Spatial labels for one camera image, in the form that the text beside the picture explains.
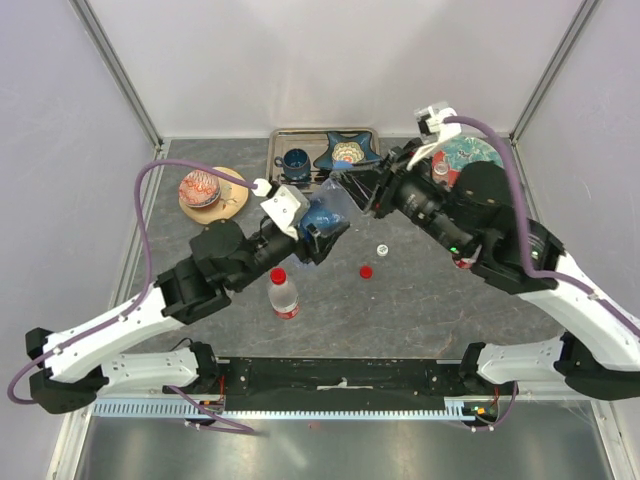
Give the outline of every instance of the floor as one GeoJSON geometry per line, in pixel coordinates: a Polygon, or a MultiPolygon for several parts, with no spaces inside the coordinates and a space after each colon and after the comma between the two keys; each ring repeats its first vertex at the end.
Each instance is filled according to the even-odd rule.
{"type": "MultiPolygon", "coordinates": [[[[381,139],[384,154],[406,139],[381,139]]],[[[268,140],[173,141],[168,158],[189,158],[232,167],[246,179],[263,177],[268,140]]],[[[165,167],[149,223],[154,273],[189,255],[189,239],[201,227],[178,207],[185,169],[165,167]]],[[[248,236],[263,213],[250,198],[235,219],[248,236]]],[[[536,307],[511,297],[467,271],[458,270],[435,241],[394,213],[384,220],[358,215],[319,266],[284,262],[300,292],[301,311],[282,321],[270,310],[267,278],[240,294],[232,305],[192,326],[150,339],[134,349],[171,348],[189,336],[212,344],[218,355],[461,358],[467,344],[515,344],[544,340],[560,327],[536,307]],[[389,246],[376,255],[380,243],[389,246]],[[362,280],[368,264],[374,276],[362,280]]],[[[134,290],[140,287],[142,262],[134,290]]]]}
{"type": "Polygon", "coordinates": [[[256,420],[261,434],[247,437],[96,418],[75,480],[612,479],[585,410],[518,403],[495,432],[475,434],[428,421],[256,420]]]}

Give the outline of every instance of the white wall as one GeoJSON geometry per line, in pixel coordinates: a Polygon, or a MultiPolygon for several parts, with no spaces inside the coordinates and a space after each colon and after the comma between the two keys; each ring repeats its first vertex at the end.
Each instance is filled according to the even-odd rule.
{"type": "MultiPolygon", "coordinates": [[[[69,2],[0,2],[0,58],[4,392],[28,361],[28,330],[66,329],[107,307],[133,176],[153,151],[69,2]]],[[[0,400],[0,476],[44,478],[60,422],[0,400]]]]}
{"type": "Polygon", "coordinates": [[[446,99],[510,131],[580,0],[91,0],[163,136],[416,134],[446,99]]]}
{"type": "MultiPolygon", "coordinates": [[[[602,2],[521,142],[526,177],[544,223],[587,274],[636,316],[638,18],[637,0],[602,2]]],[[[640,472],[640,399],[614,402],[613,408],[640,472]]]]}

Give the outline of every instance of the red bottle cap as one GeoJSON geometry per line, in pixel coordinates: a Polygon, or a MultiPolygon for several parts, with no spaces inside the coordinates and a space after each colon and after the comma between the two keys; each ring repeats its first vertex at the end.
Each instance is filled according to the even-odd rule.
{"type": "Polygon", "coordinates": [[[369,279],[371,277],[373,277],[373,268],[371,268],[369,265],[365,265],[363,267],[360,268],[360,276],[362,278],[369,279]]]}
{"type": "Polygon", "coordinates": [[[282,285],[287,281],[287,272],[284,271],[284,268],[274,268],[271,270],[271,281],[276,285],[282,285]]]}

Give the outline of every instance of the tray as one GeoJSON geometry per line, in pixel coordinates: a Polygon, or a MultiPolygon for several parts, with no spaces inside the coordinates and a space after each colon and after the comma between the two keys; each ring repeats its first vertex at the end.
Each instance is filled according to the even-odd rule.
{"type": "Polygon", "coordinates": [[[343,136],[355,136],[360,133],[371,133],[371,150],[380,155],[380,142],[378,133],[371,128],[307,128],[307,129],[280,129],[275,130],[269,138],[269,151],[267,154],[267,179],[279,184],[295,185],[304,194],[311,194],[319,189],[330,173],[330,170],[321,170],[313,166],[329,147],[327,132],[337,132],[343,136]],[[284,176],[282,168],[273,162],[276,157],[282,157],[293,148],[301,148],[309,155],[311,160],[311,180],[308,182],[296,182],[284,176]]]}

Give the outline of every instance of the red patterned bowl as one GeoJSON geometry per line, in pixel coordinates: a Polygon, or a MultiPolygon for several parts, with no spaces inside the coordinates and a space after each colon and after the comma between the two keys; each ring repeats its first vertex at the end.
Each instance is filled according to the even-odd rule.
{"type": "Polygon", "coordinates": [[[191,208],[208,207],[220,199],[218,177],[202,170],[194,170],[180,183],[178,194],[191,208]]]}

